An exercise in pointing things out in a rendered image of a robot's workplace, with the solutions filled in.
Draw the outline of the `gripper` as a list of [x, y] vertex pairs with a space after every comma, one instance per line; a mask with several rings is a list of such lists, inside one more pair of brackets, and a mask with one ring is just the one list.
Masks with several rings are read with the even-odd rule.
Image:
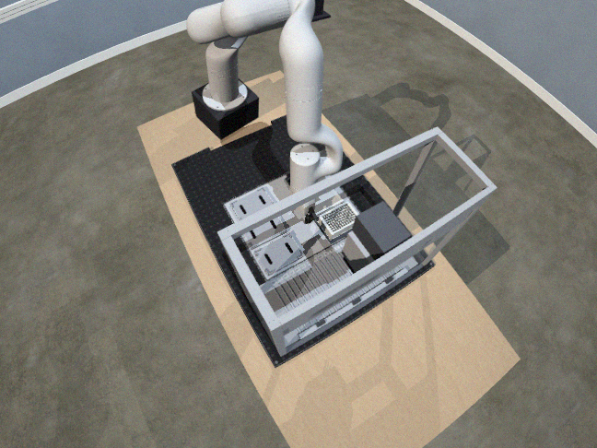
[[[291, 187], [289, 187], [289, 196], [293, 195], [294, 192], [291, 190]], [[311, 223], [313, 220], [317, 219], [317, 216], [315, 214], [315, 199], [309, 201], [308, 203], [297, 207], [298, 211], [300, 212], [301, 215], [305, 216], [305, 224], [307, 223]], [[308, 215], [308, 213], [310, 213], [310, 215]]]

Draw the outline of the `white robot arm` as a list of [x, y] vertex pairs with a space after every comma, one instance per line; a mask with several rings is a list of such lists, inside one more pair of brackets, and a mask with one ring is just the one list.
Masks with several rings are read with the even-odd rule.
[[[203, 100], [217, 111], [236, 109], [247, 98], [247, 89], [239, 81], [238, 50], [248, 36], [283, 27], [279, 54], [287, 131], [302, 143], [290, 151], [294, 193], [339, 172], [343, 162], [339, 137], [322, 124], [323, 51], [311, 27], [314, 11], [315, 0], [224, 0], [194, 10], [186, 22], [193, 41], [210, 43], [205, 52], [209, 83]], [[308, 143], [326, 147], [319, 151]]]

